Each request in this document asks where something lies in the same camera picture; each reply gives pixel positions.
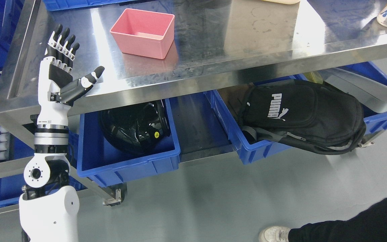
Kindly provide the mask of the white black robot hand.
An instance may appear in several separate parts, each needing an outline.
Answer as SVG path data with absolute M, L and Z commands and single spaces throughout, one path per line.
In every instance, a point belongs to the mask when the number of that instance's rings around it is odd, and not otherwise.
M 76 37 L 70 34 L 70 29 L 63 28 L 61 24 L 50 34 L 39 67 L 39 127 L 68 126 L 68 112 L 74 102 L 94 87 L 105 70 L 103 66 L 99 66 L 81 78 L 73 78 L 73 64 L 80 47 L 75 40 Z

